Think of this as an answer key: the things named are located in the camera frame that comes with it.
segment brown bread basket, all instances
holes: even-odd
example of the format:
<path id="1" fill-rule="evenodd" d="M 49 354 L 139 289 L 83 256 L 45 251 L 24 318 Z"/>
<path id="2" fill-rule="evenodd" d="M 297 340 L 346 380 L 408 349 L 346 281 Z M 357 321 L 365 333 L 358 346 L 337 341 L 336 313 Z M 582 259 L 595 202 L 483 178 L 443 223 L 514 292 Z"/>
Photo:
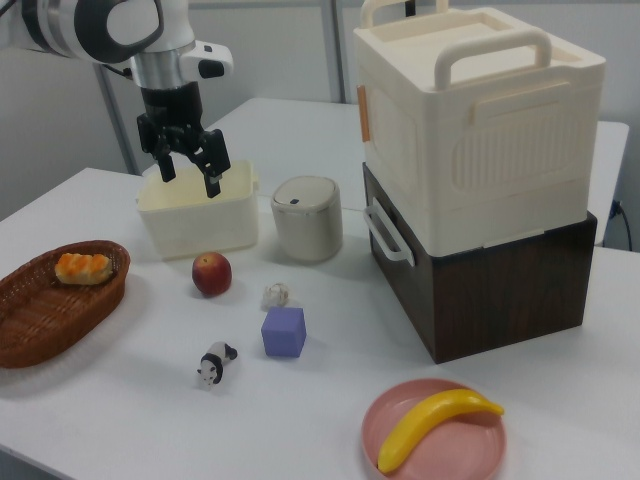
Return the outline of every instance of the brown bread basket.
<path id="1" fill-rule="evenodd" d="M 54 270 L 63 253 L 101 253 L 111 259 L 113 274 L 100 285 L 64 285 Z M 0 367 L 37 365 L 89 333 L 122 300 L 130 261 L 117 243 L 80 242 L 44 253 L 0 280 Z"/>

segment banana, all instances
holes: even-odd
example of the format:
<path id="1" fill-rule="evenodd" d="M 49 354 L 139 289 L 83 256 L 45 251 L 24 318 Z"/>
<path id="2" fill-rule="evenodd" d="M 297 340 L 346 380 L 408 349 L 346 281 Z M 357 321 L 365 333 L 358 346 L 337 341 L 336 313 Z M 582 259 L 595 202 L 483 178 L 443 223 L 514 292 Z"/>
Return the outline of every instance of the banana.
<path id="1" fill-rule="evenodd" d="M 445 420 L 473 412 L 502 415 L 504 409 L 473 390 L 445 390 L 422 400 L 393 428 L 378 453 L 378 470 L 387 474 L 406 460 L 420 440 Z"/>

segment purple cube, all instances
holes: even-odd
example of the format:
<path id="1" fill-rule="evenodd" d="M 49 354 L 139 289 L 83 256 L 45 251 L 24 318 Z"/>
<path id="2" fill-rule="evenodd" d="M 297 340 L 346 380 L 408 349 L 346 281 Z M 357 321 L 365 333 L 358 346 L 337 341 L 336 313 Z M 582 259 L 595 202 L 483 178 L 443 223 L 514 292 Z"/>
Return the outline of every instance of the purple cube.
<path id="1" fill-rule="evenodd" d="M 262 324 L 264 351 L 270 357 L 299 357 L 307 338 L 301 308 L 271 307 Z"/>

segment small white figurine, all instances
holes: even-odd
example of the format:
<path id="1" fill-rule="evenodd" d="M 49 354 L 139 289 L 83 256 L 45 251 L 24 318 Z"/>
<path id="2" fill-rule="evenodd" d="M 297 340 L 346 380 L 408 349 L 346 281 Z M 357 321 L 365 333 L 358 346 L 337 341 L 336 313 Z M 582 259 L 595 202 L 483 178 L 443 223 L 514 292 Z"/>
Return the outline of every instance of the small white figurine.
<path id="1" fill-rule="evenodd" d="M 289 287 L 284 283 L 276 283 L 265 287 L 260 307 L 267 312 L 271 307 L 284 307 L 287 300 L 289 300 Z"/>
<path id="2" fill-rule="evenodd" d="M 222 363 L 233 360 L 238 356 L 238 351 L 224 342 L 216 342 L 200 359 L 198 373 L 205 385 L 211 386 L 222 380 Z"/>

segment white table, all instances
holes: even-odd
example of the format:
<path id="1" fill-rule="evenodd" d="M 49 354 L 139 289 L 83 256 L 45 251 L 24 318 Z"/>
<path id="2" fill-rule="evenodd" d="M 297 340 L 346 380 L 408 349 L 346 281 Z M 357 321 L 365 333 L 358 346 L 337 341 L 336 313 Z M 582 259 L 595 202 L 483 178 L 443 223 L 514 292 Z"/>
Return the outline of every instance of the white table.
<path id="1" fill-rule="evenodd" d="M 211 128 L 222 130 L 232 159 L 255 164 L 263 195 L 291 177 L 321 175 L 338 182 L 344 208 L 362 210 L 365 156 L 358 115 L 356 105 L 254 98 Z M 596 245 L 604 240 L 628 134 L 623 123 L 598 122 L 587 205 L 598 219 Z"/>
<path id="2" fill-rule="evenodd" d="M 86 239 L 132 257 L 124 300 L 91 334 L 40 366 L 0 370 L 3 451 L 82 480 L 364 479 L 369 404 L 438 377 L 505 407 L 499 479 L 640 478 L 640 256 L 596 248 L 582 327 L 436 366 L 369 253 L 360 212 L 344 211 L 338 255 L 305 267 L 278 250 L 260 198 L 258 245 L 228 253 L 231 289 L 203 299 L 190 260 L 153 252 L 133 201 L 142 181 L 84 170 L 0 222 L 0 277 Z M 297 360 L 262 347 L 262 290 L 278 281 L 305 309 Z M 195 370 L 217 340 L 240 355 L 207 392 Z"/>

